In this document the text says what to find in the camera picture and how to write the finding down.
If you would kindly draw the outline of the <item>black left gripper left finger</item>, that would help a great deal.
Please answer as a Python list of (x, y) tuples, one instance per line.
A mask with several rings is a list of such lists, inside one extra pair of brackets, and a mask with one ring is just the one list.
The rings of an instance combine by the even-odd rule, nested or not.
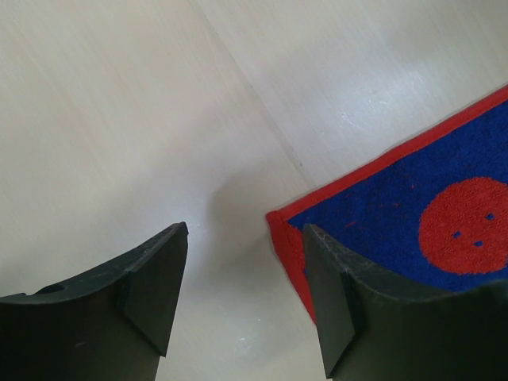
[(187, 225), (35, 294), (1, 299), (4, 380), (153, 380), (167, 355)]

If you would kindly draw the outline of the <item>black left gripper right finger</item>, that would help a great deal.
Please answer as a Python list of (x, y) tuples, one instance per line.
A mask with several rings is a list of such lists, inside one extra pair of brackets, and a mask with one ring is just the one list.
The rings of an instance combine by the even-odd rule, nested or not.
[(316, 225), (306, 275), (331, 380), (504, 380), (507, 283), (447, 292), (398, 275)]

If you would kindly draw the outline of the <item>red and blue cloth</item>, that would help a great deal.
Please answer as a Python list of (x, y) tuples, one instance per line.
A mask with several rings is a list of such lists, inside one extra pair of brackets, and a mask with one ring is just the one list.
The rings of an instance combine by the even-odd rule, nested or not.
[(302, 233), (316, 225), (414, 281), (465, 291), (507, 277), (507, 90), (267, 214), (275, 252), (309, 313)]

